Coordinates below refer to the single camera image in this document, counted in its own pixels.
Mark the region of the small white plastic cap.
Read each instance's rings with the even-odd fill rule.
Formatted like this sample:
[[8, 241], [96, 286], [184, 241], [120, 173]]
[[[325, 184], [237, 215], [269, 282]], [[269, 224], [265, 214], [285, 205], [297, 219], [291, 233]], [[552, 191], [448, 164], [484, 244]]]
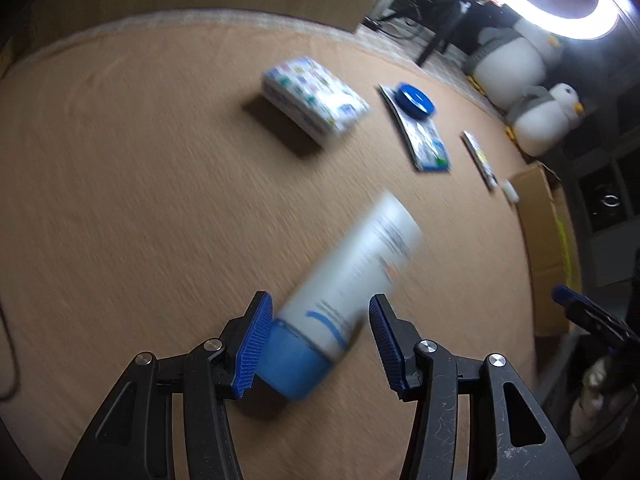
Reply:
[[518, 195], [518, 192], [516, 192], [516, 189], [510, 181], [503, 181], [501, 183], [501, 188], [504, 196], [506, 196], [506, 200], [510, 204], [516, 205], [520, 201], [520, 196]]

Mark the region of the white tube blue cap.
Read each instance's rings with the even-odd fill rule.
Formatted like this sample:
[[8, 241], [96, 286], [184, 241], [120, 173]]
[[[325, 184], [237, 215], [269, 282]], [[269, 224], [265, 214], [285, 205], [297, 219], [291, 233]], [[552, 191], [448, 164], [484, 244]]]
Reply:
[[398, 198], [382, 194], [276, 314], [258, 377], [286, 400], [305, 399], [352, 348], [370, 299], [393, 291], [421, 236]]

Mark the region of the patterned lighter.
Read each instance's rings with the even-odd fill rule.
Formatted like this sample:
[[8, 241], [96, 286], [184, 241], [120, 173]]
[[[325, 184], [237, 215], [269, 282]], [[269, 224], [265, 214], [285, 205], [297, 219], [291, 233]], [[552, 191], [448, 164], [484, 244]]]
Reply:
[[484, 151], [480, 147], [480, 144], [478, 144], [476, 137], [473, 136], [472, 133], [463, 131], [461, 133], [461, 139], [474, 160], [478, 172], [483, 178], [488, 190], [490, 192], [494, 192], [495, 189], [498, 188], [498, 179], [495, 176], [494, 170], [492, 170]]

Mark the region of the blue white blister card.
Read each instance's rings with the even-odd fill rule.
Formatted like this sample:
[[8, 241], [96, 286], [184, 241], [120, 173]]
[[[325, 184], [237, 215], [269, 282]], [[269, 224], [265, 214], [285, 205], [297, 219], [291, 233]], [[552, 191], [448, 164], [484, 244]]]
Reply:
[[416, 120], [401, 110], [394, 100], [394, 91], [397, 88], [380, 84], [378, 92], [396, 120], [398, 129], [404, 138], [408, 153], [416, 167], [421, 172], [439, 172], [450, 169], [448, 151], [437, 128], [433, 116], [425, 120]]

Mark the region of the blue round lid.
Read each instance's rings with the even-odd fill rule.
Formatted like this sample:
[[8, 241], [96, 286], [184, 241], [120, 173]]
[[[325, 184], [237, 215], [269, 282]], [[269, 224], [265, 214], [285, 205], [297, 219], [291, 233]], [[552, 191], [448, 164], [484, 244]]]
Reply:
[[435, 113], [431, 99], [412, 84], [398, 84], [394, 100], [401, 110], [416, 120], [425, 120]]

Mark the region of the patterned tissue pack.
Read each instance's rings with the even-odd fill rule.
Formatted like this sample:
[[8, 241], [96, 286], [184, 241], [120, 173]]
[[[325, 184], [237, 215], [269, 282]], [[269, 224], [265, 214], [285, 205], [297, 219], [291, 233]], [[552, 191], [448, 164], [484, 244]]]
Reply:
[[351, 133], [370, 110], [354, 89], [308, 56], [266, 70], [262, 96], [322, 148]]

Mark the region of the cardboard box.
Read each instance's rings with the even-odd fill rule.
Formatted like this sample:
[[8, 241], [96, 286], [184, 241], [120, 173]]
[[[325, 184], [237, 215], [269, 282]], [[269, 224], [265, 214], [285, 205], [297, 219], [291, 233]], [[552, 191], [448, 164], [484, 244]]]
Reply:
[[526, 246], [532, 284], [534, 334], [554, 337], [568, 332], [564, 309], [552, 290], [565, 285], [582, 290], [582, 266], [570, 210], [560, 179], [541, 162], [510, 179], [518, 193], [516, 210]]

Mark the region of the small penguin plush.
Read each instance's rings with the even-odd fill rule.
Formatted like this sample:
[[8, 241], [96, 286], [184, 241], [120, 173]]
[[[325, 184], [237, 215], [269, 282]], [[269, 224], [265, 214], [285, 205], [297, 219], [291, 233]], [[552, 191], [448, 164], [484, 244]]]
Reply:
[[529, 86], [506, 114], [506, 133], [529, 157], [539, 157], [577, 128], [585, 115], [577, 91], [560, 82]]

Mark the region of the large penguin plush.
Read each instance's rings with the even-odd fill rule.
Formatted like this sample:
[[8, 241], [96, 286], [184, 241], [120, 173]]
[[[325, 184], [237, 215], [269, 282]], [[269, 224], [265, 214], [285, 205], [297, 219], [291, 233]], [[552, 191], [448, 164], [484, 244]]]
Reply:
[[544, 81], [562, 58], [564, 42], [521, 18], [511, 27], [486, 27], [478, 34], [478, 48], [463, 73], [476, 90], [505, 112], [530, 86]]

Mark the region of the black tripod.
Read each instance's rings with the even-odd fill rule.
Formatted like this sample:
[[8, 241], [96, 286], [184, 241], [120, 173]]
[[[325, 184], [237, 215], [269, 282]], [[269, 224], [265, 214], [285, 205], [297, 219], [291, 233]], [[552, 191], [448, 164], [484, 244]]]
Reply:
[[463, 23], [472, 8], [482, 6], [485, 2], [486, 0], [409, 0], [398, 10], [392, 11], [382, 18], [366, 16], [361, 24], [372, 32], [382, 32], [392, 39], [410, 41], [420, 35], [418, 30], [412, 36], [396, 36], [386, 32], [383, 25], [401, 18], [408, 18], [420, 27], [428, 29], [425, 18], [430, 14], [438, 14], [438, 17], [435, 18], [436, 25], [431, 28], [433, 33], [431, 40], [414, 60], [417, 66], [422, 67], [434, 52], [440, 54], [446, 52], [456, 28]]

